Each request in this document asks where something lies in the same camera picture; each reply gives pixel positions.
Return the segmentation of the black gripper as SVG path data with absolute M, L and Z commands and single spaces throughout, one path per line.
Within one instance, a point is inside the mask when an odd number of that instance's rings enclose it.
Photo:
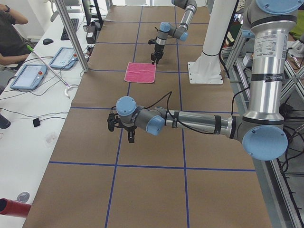
M 115 128 L 123 128 L 128 131 L 128 142 L 129 143 L 134 143 L 135 140 L 135 129 L 137 128 L 136 126 L 125 126 L 123 125 L 121 119 L 119 118 L 118 114 L 114 114 L 111 112 L 108 115 L 107 119 L 108 123 L 108 130 L 113 132 Z
M 155 43 L 154 52 L 151 53 L 151 61 L 154 65 L 155 62 L 158 64 L 160 59 L 162 59 L 162 56 L 164 54 L 164 45 L 160 45 L 158 43 Z

